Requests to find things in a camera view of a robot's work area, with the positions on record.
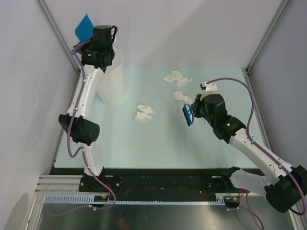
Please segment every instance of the white tissue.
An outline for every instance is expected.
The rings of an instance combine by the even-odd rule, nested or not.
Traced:
[[[147,114],[154,114],[154,110],[147,104],[140,104],[138,105],[137,107],[139,110],[141,110],[142,112],[144,113],[147,113]]]
[[[171,82],[179,81],[179,80],[182,80],[182,79],[183,79],[182,74],[178,70],[175,70],[175,71],[172,71],[171,74],[164,77],[163,81],[167,81],[167,82],[171,83]]]
[[[173,98],[177,101],[183,101],[187,104],[192,104],[192,102],[193,102],[191,98],[184,96],[181,91],[174,92]]]
[[[190,78],[190,79],[189,78],[184,78],[184,79],[181,79],[181,80],[177,81],[176,85],[178,87],[180,87],[180,86],[183,86],[185,84],[190,83],[191,81],[192,81],[192,78]]]
[[[151,119],[152,116],[148,115],[147,113],[144,112],[137,112],[136,116],[134,117],[134,119],[138,119],[139,122],[144,122],[148,119]]]

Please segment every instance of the light blue table surface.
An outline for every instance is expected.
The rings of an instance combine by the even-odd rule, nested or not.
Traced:
[[[193,81],[177,87],[176,83],[162,81],[171,70],[179,70]],[[172,95],[182,91],[194,99],[201,93],[200,83],[220,77],[244,81],[241,67],[165,67],[126,68],[128,89],[122,102],[103,103],[96,95],[91,120],[100,125],[98,149],[104,167],[111,168],[255,168],[240,151],[218,140],[212,128],[196,119],[187,126],[182,113],[183,102]],[[224,97],[228,113],[247,123],[251,102],[246,89],[232,81],[217,83]],[[149,104],[155,111],[153,118],[139,123],[134,120],[138,104]],[[254,116],[250,130],[262,142]],[[83,168],[81,154],[68,156],[64,132],[57,152],[56,168]],[[77,144],[72,142],[72,150]]]

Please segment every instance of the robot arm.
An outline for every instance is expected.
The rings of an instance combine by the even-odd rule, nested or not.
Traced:
[[[117,27],[115,26],[95,26],[92,40],[80,47],[78,52],[82,55],[82,72],[78,78],[75,94],[67,113],[59,115],[59,123],[66,133],[72,137],[73,142],[78,143],[84,150],[87,163],[94,175],[101,173],[103,165],[96,149],[100,127],[89,120],[90,112],[98,83],[102,79],[107,66],[112,65],[115,55],[113,42],[116,32]],[[69,129],[71,120],[73,122],[71,129]],[[92,175],[88,167],[85,167],[84,171],[86,174]]]
[[[227,175],[230,182],[236,188],[244,188],[265,196],[269,203],[282,213],[289,210],[301,199],[301,196],[292,179],[281,167],[291,172],[304,195],[307,193],[307,171],[302,166],[295,168],[283,161],[268,148],[259,144],[253,136],[253,141],[249,140],[246,126],[239,119],[227,113],[225,101],[218,94],[215,83],[205,83],[204,86],[201,85],[201,89],[205,90],[204,93],[198,94],[191,105],[194,118],[205,119],[213,128],[218,139],[224,140],[245,154],[264,174],[264,176],[259,176],[233,167]],[[255,142],[281,165],[277,165],[272,158],[260,150],[254,144]]]

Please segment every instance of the gray wall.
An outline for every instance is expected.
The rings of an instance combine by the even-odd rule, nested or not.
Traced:
[[[34,0],[4,0],[0,15],[0,229],[19,230],[76,73]]]
[[[281,1],[45,0],[68,45],[88,13],[118,26],[125,65],[146,67],[246,67]]]
[[[307,168],[307,1],[294,0],[251,72],[277,155]]]

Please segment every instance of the purple cable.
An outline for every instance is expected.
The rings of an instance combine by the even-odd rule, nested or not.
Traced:
[[[115,203],[116,203],[116,196],[114,194],[114,192],[112,191],[112,189],[110,189],[108,186],[106,186],[101,180],[99,180],[96,175],[93,173],[93,171],[91,170],[91,168],[89,167],[88,165],[88,162],[86,160],[86,157],[85,157],[85,152],[83,152],[83,160],[84,160],[84,163],[85,163],[85,166],[87,167],[88,171],[91,173],[91,175],[95,178],[95,180],[98,181],[98,183],[100,183],[103,187],[105,187],[107,190],[109,190],[109,192],[112,194],[112,196],[114,197],[114,202],[108,206],[108,207],[96,207],[96,209],[99,209],[99,210],[107,210],[107,209],[110,209],[112,208]]]
[[[249,212],[250,212],[250,215],[251,215],[251,217],[253,218],[255,224],[257,225],[257,227],[258,227],[260,230],[263,230],[263,229],[264,229],[264,226],[263,226],[262,222],[260,221],[260,219],[257,217],[257,215],[256,215],[256,214],[252,211],[252,209],[251,209],[250,201],[249,201],[249,197],[248,197],[248,193],[249,193],[249,191],[246,192],[246,203],[247,203],[247,205],[248,205],[248,210],[249,210]]]
[[[247,212],[249,212],[249,213],[252,213],[252,216],[254,215],[255,218],[258,219],[258,221],[259,221],[259,223],[260,223],[260,225],[261,225],[261,226],[259,226],[259,224],[257,223],[257,220],[255,219],[254,221],[255,221],[257,227],[258,227],[259,229],[261,229],[261,230],[264,230],[264,225],[263,225],[261,219],[257,216],[256,213],[254,213],[253,211],[250,211],[248,208],[246,208],[246,207],[239,207],[239,208],[228,208],[228,207],[226,207],[226,208],[227,208],[227,210],[229,210],[229,211],[244,210],[244,211],[247,211]]]
[[[83,42],[77,46],[75,46],[72,50],[73,52],[73,55],[76,57],[80,67],[81,67],[81,72],[82,72],[82,76],[83,76],[83,80],[86,80],[86,75],[85,75],[85,70],[84,70],[84,67],[78,57],[78,55],[76,54],[77,50],[79,48],[81,48],[83,45],[89,43],[90,41],[86,41],[86,42]],[[85,88],[85,81],[82,82],[82,85],[81,85],[81,88],[80,88],[80,92],[78,94],[78,97],[77,97],[77,100],[76,100],[76,104],[75,104],[75,107],[74,107],[74,110],[72,112],[72,115],[71,115],[71,121],[69,122],[69,125],[68,125],[68,130],[67,130],[67,150],[68,150],[68,154],[71,158],[74,158],[77,156],[78,152],[83,148],[83,147],[79,147],[77,149],[77,151],[73,154],[71,152],[71,128],[72,128],[72,124],[73,124],[73,121],[75,119],[75,116],[76,116],[76,113],[77,113],[77,110],[76,108],[78,108],[78,105],[79,105],[79,102],[80,102],[80,99],[81,99],[81,96],[82,96],[82,93],[84,91],[84,88]]]
[[[240,80],[237,80],[237,79],[234,79],[234,78],[217,78],[217,79],[214,79],[214,80],[211,80],[211,81],[208,81],[207,84],[210,84],[210,83],[213,83],[213,82],[216,82],[216,81],[221,81],[221,80],[231,80],[231,81],[236,81],[240,84],[242,84],[248,91],[249,93],[249,96],[250,96],[250,99],[251,99],[251,111],[250,111],[250,115],[249,115],[249,118],[248,118],[248,123],[247,123],[247,126],[246,126],[246,135],[248,137],[248,139],[250,140],[250,142],[252,142],[258,149],[260,149],[264,154],[266,154],[273,162],[275,162],[278,167],[280,167],[287,175],[289,175],[289,177],[291,178],[291,180],[293,180],[296,188],[298,189],[300,195],[301,195],[301,198],[302,198],[302,202],[303,202],[303,212],[299,213],[295,210],[293,210],[292,208],[290,209],[293,213],[297,214],[297,215],[304,215],[306,213],[306,209],[307,209],[307,202],[305,200],[305,196],[304,196],[304,193],[301,189],[301,187],[299,186],[298,182],[296,181],[296,179],[292,176],[292,174],[277,160],[275,159],[267,150],[265,150],[260,144],[258,144],[257,142],[255,142],[249,132],[249,126],[250,126],[250,122],[251,122],[251,119],[253,117],[253,113],[254,113],[254,98],[253,98],[253,95],[251,93],[251,90],[249,89],[249,87],[243,83],[242,81]]]
[[[106,188],[106,189],[112,194],[112,196],[114,197],[114,202],[112,203],[112,205],[110,205],[110,206],[108,206],[108,207],[94,207],[94,210],[96,210],[96,209],[99,209],[99,210],[107,210],[107,209],[110,209],[111,207],[113,207],[113,206],[115,205],[116,201],[117,201],[114,192],[112,191],[112,189],[110,189],[108,186],[106,186],[102,181],[100,181],[100,180],[96,177],[96,175],[94,174],[94,172],[91,170],[91,168],[90,168],[90,166],[89,166],[89,164],[88,164],[88,162],[87,162],[87,160],[86,160],[86,157],[85,157],[85,149],[84,149],[83,146],[79,147],[79,148],[77,149],[77,151],[76,151],[74,154],[71,152],[71,139],[70,139],[70,137],[71,137],[71,127],[72,127],[74,118],[75,118],[76,113],[77,113],[76,108],[78,108],[78,105],[79,105],[79,102],[80,102],[80,99],[81,99],[81,96],[82,96],[82,94],[83,94],[83,91],[84,91],[84,88],[85,88],[85,84],[86,84],[86,81],[84,81],[84,80],[86,80],[85,70],[84,70],[84,67],[83,67],[82,62],[80,61],[79,57],[78,57],[77,54],[76,54],[76,51],[77,51],[80,47],[82,47],[83,45],[85,45],[85,44],[87,44],[87,43],[89,43],[89,42],[90,42],[90,41],[86,41],[86,42],[83,42],[83,43],[81,43],[81,44],[75,46],[74,49],[73,49],[73,51],[72,51],[72,52],[73,52],[73,55],[76,57],[76,59],[77,59],[79,65],[80,65],[81,72],[82,72],[82,77],[83,77],[83,82],[82,82],[82,85],[81,85],[81,88],[80,88],[80,92],[79,92],[78,97],[77,97],[77,100],[76,100],[76,104],[75,104],[73,113],[72,113],[72,115],[71,115],[71,121],[70,121],[70,123],[69,123],[69,125],[68,125],[68,130],[67,130],[67,150],[68,150],[69,156],[72,157],[72,158],[76,157],[77,154],[78,154],[78,152],[79,152],[80,150],[83,150],[83,159],[84,159],[84,163],[85,163],[85,165],[86,165],[88,171],[89,171],[90,174],[95,178],[95,180],[97,180],[104,188]],[[75,211],[75,210],[78,210],[78,209],[80,209],[80,208],[82,208],[82,207],[88,207],[88,205],[78,206],[78,207],[76,207],[76,208],[73,208],[73,209],[70,210],[70,211],[67,211],[67,212],[64,212],[64,213],[61,213],[61,214],[50,214],[50,213],[49,213],[49,214],[52,215],[52,216],[61,216],[61,215],[65,215],[65,214],[68,214],[68,213],[70,213],[70,212],[73,212],[73,211]]]
[[[50,215],[50,216],[59,217],[59,216],[63,216],[63,215],[69,214],[69,213],[71,213],[71,212],[74,212],[74,211],[76,211],[76,210],[78,210],[78,209],[80,209],[80,208],[83,208],[83,207],[89,207],[89,205],[81,205],[81,206],[75,207],[75,208],[73,208],[73,209],[71,209],[71,210],[69,210],[69,211],[62,212],[62,213],[59,213],[59,214],[52,214],[52,213],[48,212],[47,209],[45,209],[44,211],[45,211],[48,215]]]

